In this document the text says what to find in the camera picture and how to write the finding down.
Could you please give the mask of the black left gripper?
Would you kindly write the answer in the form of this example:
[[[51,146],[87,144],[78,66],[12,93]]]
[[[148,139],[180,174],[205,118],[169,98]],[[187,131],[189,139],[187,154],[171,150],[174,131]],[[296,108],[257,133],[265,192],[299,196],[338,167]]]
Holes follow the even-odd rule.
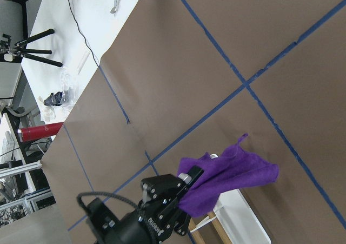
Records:
[[[138,206],[156,240],[166,240],[173,232],[187,234],[191,216],[179,208],[179,202],[202,174],[202,168],[193,166],[178,176],[165,174],[141,181],[143,197]]]

